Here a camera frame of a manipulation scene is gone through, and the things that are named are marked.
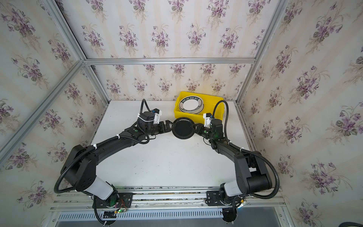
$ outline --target wallpaper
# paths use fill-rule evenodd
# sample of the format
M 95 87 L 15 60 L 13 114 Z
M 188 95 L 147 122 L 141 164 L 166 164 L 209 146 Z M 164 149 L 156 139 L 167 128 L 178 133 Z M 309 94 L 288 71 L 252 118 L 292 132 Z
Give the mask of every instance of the wallpaper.
M 236 100 L 249 64 L 97 65 L 112 100 L 176 100 L 181 91 Z
M 76 62 L 43 8 L 0 2 L 0 149 Z
M 362 0 L 291 0 L 240 103 L 299 227 L 363 224 L 362 24 Z
M 253 57 L 278 0 L 56 0 L 87 58 Z
M 41 226 L 71 149 L 86 146 L 105 107 L 79 72 L 0 168 L 0 225 Z M 63 181 L 62 188 L 70 184 Z

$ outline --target cable tie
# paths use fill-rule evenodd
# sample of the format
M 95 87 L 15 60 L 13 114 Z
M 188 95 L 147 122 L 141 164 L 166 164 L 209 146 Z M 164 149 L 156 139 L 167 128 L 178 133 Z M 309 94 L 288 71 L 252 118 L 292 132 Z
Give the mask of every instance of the cable tie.
M 140 114 L 137 114 L 137 117 L 138 117 L 138 118 L 140 118 L 141 120 L 143 120 L 144 122 L 152 122 L 152 121 L 154 121 L 154 119 L 152 119 L 151 121 L 146 121 L 146 120 L 144 120 L 144 119 L 142 119 L 142 118 L 140 117 Z

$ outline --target stack of plates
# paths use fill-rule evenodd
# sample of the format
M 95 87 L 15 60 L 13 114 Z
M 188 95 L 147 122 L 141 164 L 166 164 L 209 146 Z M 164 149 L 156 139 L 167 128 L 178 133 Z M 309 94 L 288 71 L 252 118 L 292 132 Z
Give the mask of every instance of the stack of plates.
M 199 114 L 204 108 L 203 99 L 198 96 L 187 96 L 179 103 L 181 112 Z

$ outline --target table surface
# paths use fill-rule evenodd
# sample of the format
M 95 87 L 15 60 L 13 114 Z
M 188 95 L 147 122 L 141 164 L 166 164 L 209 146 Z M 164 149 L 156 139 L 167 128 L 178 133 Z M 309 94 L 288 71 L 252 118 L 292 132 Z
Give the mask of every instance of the table surface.
M 161 121 L 174 121 L 175 101 L 147 101 L 150 109 L 161 110 Z M 92 144 L 102 142 L 130 127 L 137 119 L 141 101 L 111 101 Z M 232 101 L 228 102 L 228 138 L 248 148 Z M 234 163 L 216 153 L 194 134 L 178 139 L 172 132 L 157 135 L 148 144 L 137 144 L 108 157 L 97 166 L 97 176 L 119 186 L 209 187 L 236 178 Z

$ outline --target yellow plastic container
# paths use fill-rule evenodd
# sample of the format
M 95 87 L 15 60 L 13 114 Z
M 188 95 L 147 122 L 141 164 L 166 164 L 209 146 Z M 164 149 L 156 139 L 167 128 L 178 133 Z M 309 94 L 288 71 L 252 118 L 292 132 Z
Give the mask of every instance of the yellow plastic container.
M 180 111 L 179 103 L 182 99 L 184 99 L 187 96 L 199 96 L 200 98 L 203 99 L 204 109 L 202 110 L 202 112 L 200 112 L 199 114 L 191 114 Z M 175 109 L 174 109 L 175 118 L 187 117 L 190 118 L 192 121 L 194 121 L 194 123 L 204 124 L 203 114 L 204 113 L 213 114 L 214 107 L 216 106 L 217 102 L 219 102 L 220 100 L 223 100 L 223 98 L 217 96 L 209 96 L 206 94 L 197 94 L 192 92 L 180 92 L 179 97 L 176 99 L 175 103 Z M 224 104 L 219 104 L 214 114 L 214 117 L 223 120 L 223 114 L 224 114 Z

